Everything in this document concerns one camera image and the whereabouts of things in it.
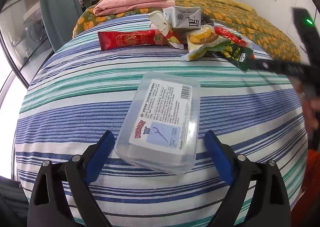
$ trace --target barcode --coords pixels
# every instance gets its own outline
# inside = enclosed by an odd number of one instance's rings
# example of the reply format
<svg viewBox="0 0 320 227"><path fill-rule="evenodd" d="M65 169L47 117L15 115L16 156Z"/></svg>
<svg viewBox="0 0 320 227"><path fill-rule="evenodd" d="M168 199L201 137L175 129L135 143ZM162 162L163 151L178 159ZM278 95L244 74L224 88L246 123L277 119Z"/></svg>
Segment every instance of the barcode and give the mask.
<svg viewBox="0 0 320 227"><path fill-rule="evenodd" d="M183 85L181 90L181 98L189 100L190 94L191 94L191 87Z"/></svg>

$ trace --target red plastic wrapper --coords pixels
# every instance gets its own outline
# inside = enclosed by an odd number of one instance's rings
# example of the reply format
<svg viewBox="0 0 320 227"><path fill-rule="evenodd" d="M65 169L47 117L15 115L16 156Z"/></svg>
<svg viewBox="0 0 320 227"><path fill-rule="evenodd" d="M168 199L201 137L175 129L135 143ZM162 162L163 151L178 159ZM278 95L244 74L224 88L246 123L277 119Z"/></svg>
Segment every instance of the red plastic wrapper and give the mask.
<svg viewBox="0 0 320 227"><path fill-rule="evenodd" d="M159 30L134 32L105 31L98 32L102 51L133 45L163 45L164 36Z"/></svg>
<svg viewBox="0 0 320 227"><path fill-rule="evenodd" d="M214 32L219 36L223 36L227 39L230 39L231 41L233 41L234 43L238 44L241 47L247 46L244 40L238 39L234 34L232 34L231 32L229 32L227 29L223 27L214 26Z"/></svg>

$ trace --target plastic container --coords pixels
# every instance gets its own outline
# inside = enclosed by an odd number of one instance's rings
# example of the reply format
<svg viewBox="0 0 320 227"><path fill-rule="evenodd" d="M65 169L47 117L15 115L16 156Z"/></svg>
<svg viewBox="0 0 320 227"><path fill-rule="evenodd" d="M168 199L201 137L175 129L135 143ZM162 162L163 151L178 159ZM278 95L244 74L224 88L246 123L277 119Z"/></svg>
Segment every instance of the plastic container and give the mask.
<svg viewBox="0 0 320 227"><path fill-rule="evenodd" d="M171 174L190 171L196 158L200 83L146 73L119 132L115 152L129 164Z"/></svg>

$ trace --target product label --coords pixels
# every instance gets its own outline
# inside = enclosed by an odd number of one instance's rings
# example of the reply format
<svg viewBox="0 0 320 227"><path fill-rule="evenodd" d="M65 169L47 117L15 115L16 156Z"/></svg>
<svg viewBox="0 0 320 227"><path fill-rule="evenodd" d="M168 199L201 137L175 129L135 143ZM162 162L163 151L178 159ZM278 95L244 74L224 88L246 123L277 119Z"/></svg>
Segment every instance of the product label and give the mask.
<svg viewBox="0 0 320 227"><path fill-rule="evenodd" d="M183 154L188 136L192 87L153 79L129 142L141 147Z"/></svg>

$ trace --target pink striped fabric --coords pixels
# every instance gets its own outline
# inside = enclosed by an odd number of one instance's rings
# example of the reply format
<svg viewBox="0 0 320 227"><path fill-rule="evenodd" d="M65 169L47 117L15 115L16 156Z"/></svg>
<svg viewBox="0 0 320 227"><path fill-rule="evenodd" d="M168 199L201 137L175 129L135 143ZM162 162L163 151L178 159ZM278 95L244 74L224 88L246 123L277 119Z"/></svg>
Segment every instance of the pink striped fabric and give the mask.
<svg viewBox="0 0 320 227"><path fill-rule="evenodd" d="M96 16L106 16L129 10L167 8L174 5L174 0L103 0L93 9L93 13Z"/></svg>

